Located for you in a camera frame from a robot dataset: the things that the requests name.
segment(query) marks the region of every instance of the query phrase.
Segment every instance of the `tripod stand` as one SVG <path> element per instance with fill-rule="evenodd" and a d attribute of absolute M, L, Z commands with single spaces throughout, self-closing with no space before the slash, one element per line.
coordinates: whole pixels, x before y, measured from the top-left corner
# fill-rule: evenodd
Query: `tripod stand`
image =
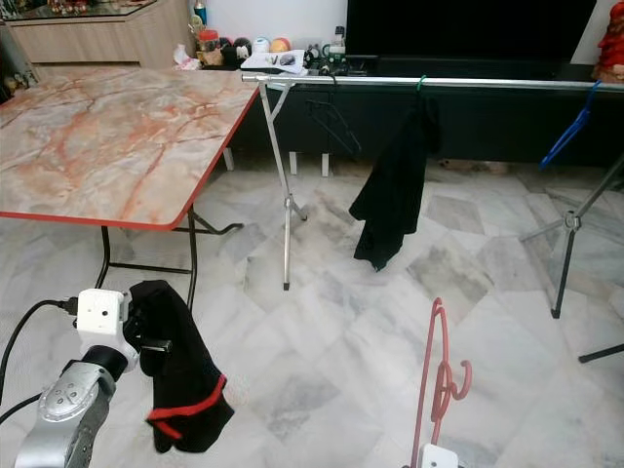
<path fill-rule="evenodd" d="M 569 271 L 569 264 L 572 258 L 572 249 L 574 246 L 574 237 L 576 236 L 576 232 L 582 226 L 582 218 L 587 211 L 592 208 L 596 200 L 600 198 L 603 192 L 609 187 L 609 185 L 615 180 L 620 171 L 624 169 L 624 153 L 619 157 L 619 159 L 615 162 L 615 164 L 608 170 L 603 180 L 599 184 L 598 187 L 585 199 L 585 201 L 581 204 L 581 206 L 577 210 L 568 211 L 565 216 L 555 222 L 551 222 L 546 226 L 531 232 L 530 234 L 525 235 L 521 238 L 521 241 L 527 241 L 532 239 L 540 234 L 545 234 L 547 232 L 552 231 L 553 229 L 558 228 L 563 225 L 566 231 L 566 239 L 565 239 L 565 249 L 564 249 L 564 265 L 562 267 L 562 278 L 559 283 L 559 289 L 557 291 L 557 300 L 555 302 L 555 307 L 551 309 L 551 315 L 554 319 L 559 319 L 562 314 L 562 304 L 564 302 L 564 293 L 566 292 L 566 282 L 567 282 L 567 273 Z M 588 354 L 585 356 L 581 356 L 578 360 L 581 363 L 588 363 L 590 361 L 594 361 L 596 359 L 603 358 L 605 356 L 610 356 L 612 354 L 620 353 L 624 351 L 624 344 L 619 346 L 613 346 L 612 348 L 604 349 L 602 351 L 598 351 L 596 353 Z"/>

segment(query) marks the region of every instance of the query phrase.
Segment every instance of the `red table edge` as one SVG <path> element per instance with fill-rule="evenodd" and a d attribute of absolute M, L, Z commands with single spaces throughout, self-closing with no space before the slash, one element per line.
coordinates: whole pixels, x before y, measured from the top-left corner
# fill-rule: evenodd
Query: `red table edge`
<path fill-rule="evenodd" d="M 221 145 L 221 147 L 218 149 L 216 153 L 218 156 L 213 158 L 213 161 L 211 162 L 211 164 L 206 168 L 206 171 L 204 172 L 202 177 L 197 182 L 197 186 L 191 193 L 188 201 L 182 207 L 182 211 L 174 219 L 174 221 L 170 222 L 169 224 L 150 224 L 146 222 L 130 222 L 130 221 L 119 221 L 119 220 L 110 220 L 110 219 L 95 219 L 95 218 L 90 218 L 90 217 L 60 216 L 60 215 L 54 215 L 54 214 L 14 213 L 14 212 L 2 212 L 2 211 L 0 211 L 0 217 L 10 217 L 10 218 L 17 218 L 17 219 L 35 219 L 38 221 L 54 221 L 54 222 L 65 222 L 65 223 L 71 223 L 71 224 L 84 224 L 84 225 L 94 225 L 94 226 L 123 227 L 127 229 L 171 231 L 180 224 L 180 222 L 182 221 L 182 218 L 188 212 L 188 209 L 195 202 L 195 199 L 199 195 L 199 191 L 204 187 L 204 184 L 208 180 L 209 175 L 215 168 L 215 165 L 220 159 L 220 156 L 223 154 L 223 150 L 227 147 L 227 144 L 230 142 L 230 139 L 232 139 L 232 137 L 238 130 L 239 126 L 241 125 L 241 122 L 243 122 L 243 119 L 245 118 L 245 116 L 247 115 L 247 112 L 250 110 L 250 107 L 254 103 L 254 100 L 257 94 L 258 94 L 258 88 L 256 88 L 253 91 L 253 94 L 251 95 L 247 104 L 245 104 L 245 107 L 243 108 L 241 115 L 239 115 L 238 119 L 236 119 L 236 122 L 232 126 L 232 129 L 225 137 L 223 144 Z"/>

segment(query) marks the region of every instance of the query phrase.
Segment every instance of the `white wall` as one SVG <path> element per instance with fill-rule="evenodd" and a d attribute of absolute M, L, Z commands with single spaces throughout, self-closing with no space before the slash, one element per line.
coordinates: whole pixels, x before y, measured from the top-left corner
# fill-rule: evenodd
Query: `white wall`
<path fill-rule="evenodd" d="M 208 24 L 232 40 L 287 37 L 292 46 L 328 43 L 346 25 L 347 0 L 204 0 Z"/>
<path fill-rule="evenodd" d="M 208 23 L 220 35 L 232 40 L 245 36 L 269 39 L 284 36 L 292 46 L 304 49 L 310 43 L 321 45 L 332 39 L 333 30 L 347 22 L 348 0 L 204 0 Z M 573 63 L 596 63 L 598 43 L 609 21 L 609 10 L 618 0 L 598 0 L 579 42 Z"/>

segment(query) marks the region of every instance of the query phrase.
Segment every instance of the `clothes drying rack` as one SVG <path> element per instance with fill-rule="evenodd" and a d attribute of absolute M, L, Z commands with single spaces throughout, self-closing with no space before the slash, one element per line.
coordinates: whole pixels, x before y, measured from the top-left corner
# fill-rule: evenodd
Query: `clothes drying rack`
<path fill-rule="evenodd" d="M 264 109 L 264 116 L 268 126 L 271 146 L 277 164 L 282 190 L 284 192 L 284 211 L 285 211 L 285 233 L 284 233 L 284 290 L 290 287 L 290 263 L 291 263 L 291 217 L 295 211 L 302 220 L 307 218 L 304 210 L 295 202 L 291 193 L 289 182 L 284 171 L 284 163 L 282 161 L 282 153 L 275 132 L 275 119 L 277 118 L 282 106 L 286 101 L 289 91 L 294 85 L 315 85 L 315 86 L 389 86 L 389 87 L 413 87 L 420 89 L 421 87 L 431 88 L 462 88 L 462 89 L 486 89 L 486 90 L 541 90 L 541 91 L 572 91 L 578 93 L 587 93 L 595 87 L 594 82 L 585 81 L 545 81 L 545 80 L 501 80 L 501 79 L 474 79 L 474 78 L 390 78 L 390 77 L 361 77 L 361 76 L 284 76 L 284 75 L 267 75 L 264 73 L 245 73 L 243 74 L 244 82 L 256 82 L 260 88 L 260 98 Z M 278 85 L 283 87 L 280 97 L 271 109 L 266 88 L 268 85 Z M 624 94 L 624 85 L 601 83 L 596 88 L 597 93 L 622 93 Z M 581 217 L 591 208 L 598 200 L 602 193 L 608 188 L 609 184 L 624 168 L 624 155 L 618 159 L 615 165 L 609 170 L 599 187 L 589 196 L 582 204 L 579 210 L 568 213 L 565 217 L 555 223 L 549 224 L 538 231 L 526 235 L 522 240 L 529 239 L 538 234 L 542 234 L 558 226 L 563 225 L 567 231 L 566 248 L 564 254 L 564 264 L 562 267 L 562 279 L 557 292 L 557 301 L 552 310 L 554 318 L 561 315 L 561 306 L 564 300 L 564 291 L 566 288 L 566 278 L 571 260 L 572 246 L 574 236 L 581 226 Z M 579 358 L 581 362 L 587 362 L 608 356 L 616 352 L 624 351 L 624 345 L 608 350 L 593 353 L 592 355 L 582 356 Z"/>

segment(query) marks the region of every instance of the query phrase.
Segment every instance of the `marble floor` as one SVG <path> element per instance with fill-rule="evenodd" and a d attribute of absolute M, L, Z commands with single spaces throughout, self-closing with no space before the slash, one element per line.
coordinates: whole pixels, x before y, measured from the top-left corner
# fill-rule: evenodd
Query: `marble floor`
<path fill-rule="evenodd" d="M 467 398 L 450 404 L 440 445 L 466 468 L 624 467 L 624 355 L 576 361 L 624 341 L 624 194 L 607 192 L 588 213 L 560 321 L 550 318 L 549 294 L 561 232 L 519 240 L 578 204 L 601 171 L 493 175 L 431 164 L 418 232 L 375 273 L 352 258 L 362 224 L 348 213 L 371 167 L 336 162 L 321 178 L 320 161 L 302 157 L 292 189 L 310 216 L 293 224 L 292 286 L 283 292 L 274 166 L 270 158 L 236 164 L 214 174 L 196 211 L 216 226 L 246 227 L 200 236 L 194 307 L 236 414 L 208 452 L 159 455 L 143 422 L 150 380 L 126 374 L 92 467 L 400 468 L 410 459 L 438 295 L 451 365 L 469 359 L 474 372 Z M 181 233 L 111 236 L 115 258 L 188 264 Z M 31 304 L 91 287 L 100 261 L 95 227 L 0 219 L 0 348 Z M 112 269 L 105 286 L 127 290 L 156 278 L 185 296 L 188 279 L 176 275 Z M 41 391 L 79 356 L 71 322 L 55 309 L 33 317 L 14 348 L 0 410 Z M 31 406 L 0 427 L 0 466 L 12 466 L 33 416 Z"/>

